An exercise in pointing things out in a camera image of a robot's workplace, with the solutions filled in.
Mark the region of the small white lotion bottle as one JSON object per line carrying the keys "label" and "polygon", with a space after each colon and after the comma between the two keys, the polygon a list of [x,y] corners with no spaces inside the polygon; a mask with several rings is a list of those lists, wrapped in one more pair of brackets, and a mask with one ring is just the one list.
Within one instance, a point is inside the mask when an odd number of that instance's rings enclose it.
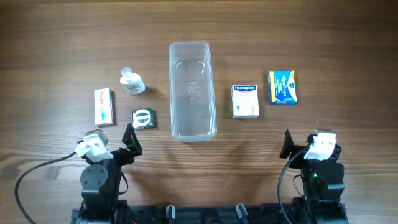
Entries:
{"label": "small white lotion bottle", "polygon": [[146,88],[141,76],[134,73],[129,67],[124,67],[121,70],[121,75],[120,83],[130,95],[140,94],[145,91]]}

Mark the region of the white Hansaplast box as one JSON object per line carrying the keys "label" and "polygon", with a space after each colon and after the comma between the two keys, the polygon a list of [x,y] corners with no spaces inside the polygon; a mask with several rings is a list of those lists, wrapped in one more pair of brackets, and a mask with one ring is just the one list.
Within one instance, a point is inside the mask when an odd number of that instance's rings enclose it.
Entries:
{"label": "white Hansaplast box", "polygon": [[259,117],[257,85],[233,85],[231,97],[233,119],[257,119]]}

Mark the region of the blue VapoDrops box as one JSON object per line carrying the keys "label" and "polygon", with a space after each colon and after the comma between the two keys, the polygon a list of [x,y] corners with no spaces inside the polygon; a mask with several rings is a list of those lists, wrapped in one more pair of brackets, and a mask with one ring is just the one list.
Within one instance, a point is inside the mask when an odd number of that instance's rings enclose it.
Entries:
{"label": "blue VapoDrops box", "polygon": [[272,105],[296,105],[295,73],[293,70],[270,71],[269,97]]}

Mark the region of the clear plastic container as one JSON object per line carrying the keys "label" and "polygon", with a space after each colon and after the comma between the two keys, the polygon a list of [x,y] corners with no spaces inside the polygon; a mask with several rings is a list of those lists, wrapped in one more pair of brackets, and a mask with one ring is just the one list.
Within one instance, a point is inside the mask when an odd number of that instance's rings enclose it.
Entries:
{"label": "clear plastic container", "polygon": [[208,141],[217,134],[210,45],[206,41],[169,45],[170,118],[173,138]]}

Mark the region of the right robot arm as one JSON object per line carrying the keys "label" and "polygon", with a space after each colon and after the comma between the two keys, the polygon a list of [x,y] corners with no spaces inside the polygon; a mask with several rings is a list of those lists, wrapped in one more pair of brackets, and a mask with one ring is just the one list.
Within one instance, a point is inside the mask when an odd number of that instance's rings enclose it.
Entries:
{"label": "right robot arm", "polygon": [[[287,159],[277,186],[277,198],[284,223],[348,223],[340,203],[345,189],[345,167],[337,162],[341,148],[330,130],[316,130],[307,136],[307,144],[294,144],[286,130],[280,157]],[[295,197],[289,210],[282,203],[282,182],[287,169],[298,169],[303,194]]]}

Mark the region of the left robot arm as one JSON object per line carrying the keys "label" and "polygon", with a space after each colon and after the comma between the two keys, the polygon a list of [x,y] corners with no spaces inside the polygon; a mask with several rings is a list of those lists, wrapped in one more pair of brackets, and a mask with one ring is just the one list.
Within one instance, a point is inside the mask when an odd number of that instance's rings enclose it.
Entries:
{"label": "left robot arm", "polygon": [[74,224],[138,223],[137,216],[126,200],[119,196],[120,183],[126,180],[122,166],[134,163],[142,154],[133,125],[129,123],[122,137],[126,146],[115,151],[107,148],[108,138],[101,129],[87,132],[75,148],[75,153],[88,163],[80,176],[83,201],[79,209],[73,210]]}

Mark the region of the dark green round-logo box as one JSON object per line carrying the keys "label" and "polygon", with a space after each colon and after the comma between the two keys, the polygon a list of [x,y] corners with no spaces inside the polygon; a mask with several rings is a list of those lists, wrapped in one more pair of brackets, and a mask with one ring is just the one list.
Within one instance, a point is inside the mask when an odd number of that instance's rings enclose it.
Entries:
{"label": "dark green round-logo box", "polygon": [[152,108],[132,110],[132,125],[135,130],[155,127],[155,116]]}

